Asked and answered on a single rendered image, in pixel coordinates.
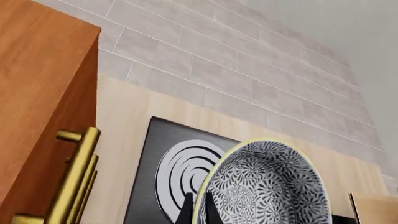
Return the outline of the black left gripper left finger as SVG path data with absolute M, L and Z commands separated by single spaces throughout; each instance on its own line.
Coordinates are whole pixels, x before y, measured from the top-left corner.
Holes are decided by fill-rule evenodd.
M 187 193 L 175 224 L 192 224 L 193 194 Z

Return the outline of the pale wooden tray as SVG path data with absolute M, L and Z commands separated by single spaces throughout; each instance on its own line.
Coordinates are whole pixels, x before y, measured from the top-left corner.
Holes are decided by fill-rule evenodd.
M 398 224 L 398 197 L 349 194 L 357 224 Z

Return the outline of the wooden cabinet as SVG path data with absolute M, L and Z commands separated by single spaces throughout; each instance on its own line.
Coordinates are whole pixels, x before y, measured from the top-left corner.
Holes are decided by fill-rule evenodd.
M 0 224 L 48 223 L 96 126 L 101 29 L 33 0 L 0 0 Z

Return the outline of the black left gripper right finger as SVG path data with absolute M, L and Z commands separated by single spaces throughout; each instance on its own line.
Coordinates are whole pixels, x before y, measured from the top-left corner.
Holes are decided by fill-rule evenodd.
M 207 224 L 223 224 L 211 192 L 207 192 L 205 196 L 205 215 Z

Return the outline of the flat black stove plate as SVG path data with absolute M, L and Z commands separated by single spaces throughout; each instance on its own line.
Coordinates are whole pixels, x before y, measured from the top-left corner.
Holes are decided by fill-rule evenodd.
M 123 224 L 174 224 L 186 195 L 239 141 L 151 117 Z

